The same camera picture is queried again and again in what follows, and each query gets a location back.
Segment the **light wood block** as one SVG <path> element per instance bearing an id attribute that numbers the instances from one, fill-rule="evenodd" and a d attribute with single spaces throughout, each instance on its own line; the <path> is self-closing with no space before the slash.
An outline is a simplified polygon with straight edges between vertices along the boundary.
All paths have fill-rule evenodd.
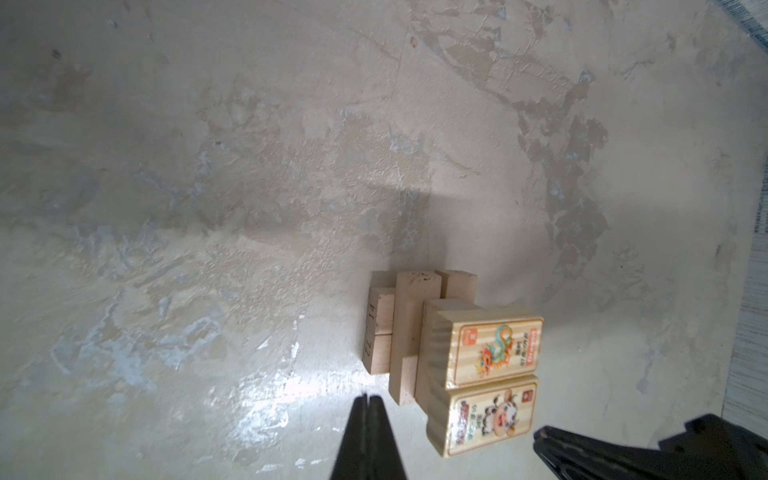
<path id="1" fill-rule="evenodd" d="M 389 393 L 400 406 L 415 401 L 424 302 L 438 299 L 442 278 L 434 271 L 397 274 L 390 354 Z"/>

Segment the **patterned wood block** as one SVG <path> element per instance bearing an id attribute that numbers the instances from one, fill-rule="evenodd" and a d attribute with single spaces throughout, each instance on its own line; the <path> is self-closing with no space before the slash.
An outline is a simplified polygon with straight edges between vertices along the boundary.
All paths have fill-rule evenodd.
<path id="1" fill-rule="evenodd" d="M 534 373 L 544 319 L 511 309 L 482 309 L 466 300 L 424 304 L 416 390 L 446 390 Z"/>
<path id="2" fill-rule="evenodd" d="M 444 458 L 528 434 L 539 379 L 534 375 L 447 390 L 430 385 L 426 434 Z"/>

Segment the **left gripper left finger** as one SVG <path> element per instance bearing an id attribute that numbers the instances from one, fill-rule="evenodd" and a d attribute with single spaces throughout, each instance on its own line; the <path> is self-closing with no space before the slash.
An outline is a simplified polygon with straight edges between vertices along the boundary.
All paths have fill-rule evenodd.
<path id="1" fill-rule="evenodd" d="M 330 478 L 407 478 L 385 404 L 380 396 L 361 395 L 354 400 Z"/>

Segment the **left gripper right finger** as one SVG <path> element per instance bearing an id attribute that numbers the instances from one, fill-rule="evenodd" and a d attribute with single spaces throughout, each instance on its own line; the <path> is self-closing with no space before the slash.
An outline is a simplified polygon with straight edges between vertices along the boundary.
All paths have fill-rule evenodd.
<path id="1" fill-rule="evenodd" d="M 643 449 L 551 426 L 534 434 L 534 452 L 559 479 L 765 479 L 767 440 L 713 414 Z"/>

